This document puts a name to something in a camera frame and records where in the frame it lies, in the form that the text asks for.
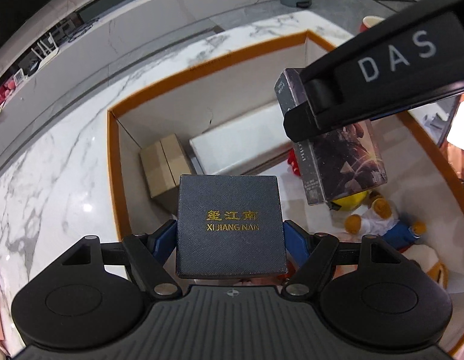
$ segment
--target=large open box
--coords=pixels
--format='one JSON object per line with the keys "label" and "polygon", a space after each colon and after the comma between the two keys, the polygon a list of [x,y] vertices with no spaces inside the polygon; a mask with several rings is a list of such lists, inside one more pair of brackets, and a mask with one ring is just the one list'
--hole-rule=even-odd
{"label": "large open box", "polygon": [[[151,233],[170,217],[149,197],[141,149],[175,133],[190,151],[191,138],[276,102],[274,84],[284,68],[304,67],[332,48],[310,31],[276,38],[158,81],[110,109],[109,174],[119,237]],[[454,353],[464,341],[464,188],[407,112],[373,126],[389,180],[380,190],[401,214],[426,222],[425,243],[451,271],[454,314],[441,345]],[[278,177],[284,220],[311,233],[343,232],[326,205],[306,204],[302,182],[286,162],[262,174]]]}

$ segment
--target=gray floor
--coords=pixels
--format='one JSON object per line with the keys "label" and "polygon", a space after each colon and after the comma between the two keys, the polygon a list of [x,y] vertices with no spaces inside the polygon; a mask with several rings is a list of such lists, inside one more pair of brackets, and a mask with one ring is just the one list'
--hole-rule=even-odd
{"label": "gray floor", "polygon": [[[413,4],[411,0],[312,0],[309,9],[355,35],[358,33],[364,16],[389,17],[411,4]],[[44,131],[120,78],[131,74],[163,55],[180,50],[188,44],[215,33],[299,10],[298,8],[284,6],[279,0],[251,5],[201,20],[139,47],[110,64],[109,69],[113,68],[113,71],[108,72],[109,79],[93,81],[91,78],[86,83],[82,83],[83,85],[80,84],[76,90],[72,90],[73,93],[67,93],[63,99],[58,99],[56,104],[53,105],[57,112],[53,112],[51,118],[50,112],[44,112],[42,120],[34,122],[37,128],[34,128],[33,133],[24,131],[23,134],[27,136],[18,137],[5,150],[0,158],[0,174],[7,169],[10,161],[21,155]]]}

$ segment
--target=plush toy paw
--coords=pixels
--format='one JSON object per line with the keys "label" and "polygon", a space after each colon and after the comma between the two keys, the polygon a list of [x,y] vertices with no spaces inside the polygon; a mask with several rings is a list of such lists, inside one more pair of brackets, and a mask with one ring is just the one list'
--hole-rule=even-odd
{"label": "plush toy paw", "polygon": [[384,198],[378,198],[372,203],[372,209],[382,219],[388,219],[392,216],[392,209],[389,202]]}
{"label": "plush toy paw", "polygon": [[412,226],[412,231],[416,236],[421,236],[427,231],[427,226],[424,222],[417,221]]}
{"label": "plush toy paw", "polygon": [[348,233],[356,235],[362,226],[362,218],[357,214],[351,215],[345,220],[344,226]]}

